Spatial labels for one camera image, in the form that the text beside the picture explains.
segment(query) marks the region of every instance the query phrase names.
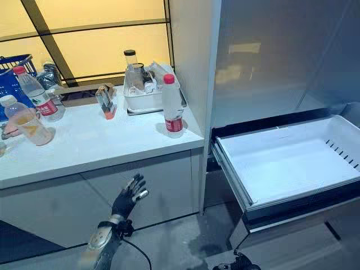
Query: robotic hand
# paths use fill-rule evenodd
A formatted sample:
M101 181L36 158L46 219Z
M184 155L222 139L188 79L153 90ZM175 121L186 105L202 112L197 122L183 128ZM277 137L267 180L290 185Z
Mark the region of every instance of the robotic hand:
M261 270L256 264L252 264L248 257L240 253L237 249L234 250L236 256L235 262L226 264L222 263L214 267L213 270Z
M111 261L124 236L134 231L128 217L138 201L149 192L144 188L143 176L137 174L128 182L112 205L109 221L100 222L91 236L79 266L83 270L110 270Z

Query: white dish rack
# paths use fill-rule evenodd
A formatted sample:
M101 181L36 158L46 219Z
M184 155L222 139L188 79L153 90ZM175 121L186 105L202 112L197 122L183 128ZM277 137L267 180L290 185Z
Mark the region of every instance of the white dish rack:
M171 66L169 65L161 65L166 71L173 74L175 73ZM180 84L178 79L175 76L175 83L177 84L180 91ZM134 114L141 113L150 113L153 111L160 111L163 109L163 103L161 101L161 90L153 93L144 93L140 95L130 95L129 94L129 82L127 81L127 77L125 76L124 80L124 97L127 102L128 111Z
M360 179L360 129L338 115L217 138L217 144L235 186L254 206Z

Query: countertop edge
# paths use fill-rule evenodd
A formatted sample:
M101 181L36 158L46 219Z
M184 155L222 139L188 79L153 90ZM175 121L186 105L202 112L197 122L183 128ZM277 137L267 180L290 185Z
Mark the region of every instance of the countertop edge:
M8 178L0 181L0 190L45 181L52 178L87 172L89 170L96 170L114 165L120 165L143 159L155 158L157 156L169 155L176 152L196 149L199 147L204 147L204 141L204 139L198 139L196 141L179 143L178 145L165 146L143 152L134 152L123 156L111 157L103 160L95 160L90 163L77 164L73 166L43 171L20 177Z

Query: kitchen counter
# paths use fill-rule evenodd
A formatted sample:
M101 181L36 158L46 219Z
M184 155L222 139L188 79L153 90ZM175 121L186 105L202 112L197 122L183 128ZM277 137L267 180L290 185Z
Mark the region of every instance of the kitchen counter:
M189 107L183 114L184 134L170 138L162 112L128 116L122 86L118 110L105 120L98 104L66 108L55 123L54 139L44 146L24 136L4 141L8 150L0 157L0 188L56 178L204 146L197 122Z

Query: blue plastic crate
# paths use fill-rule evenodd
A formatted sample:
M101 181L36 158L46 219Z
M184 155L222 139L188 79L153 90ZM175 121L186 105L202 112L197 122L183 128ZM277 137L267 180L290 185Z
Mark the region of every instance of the blue plastic crate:
M28 97L22 92L12 69L15 66L24 66L25 70L36 77L37 72L32 62L32 55L18 55L11 57L0 56L0 97L13 95L27 107L34 107ZM6 121L4 107L0 105L0 122Z

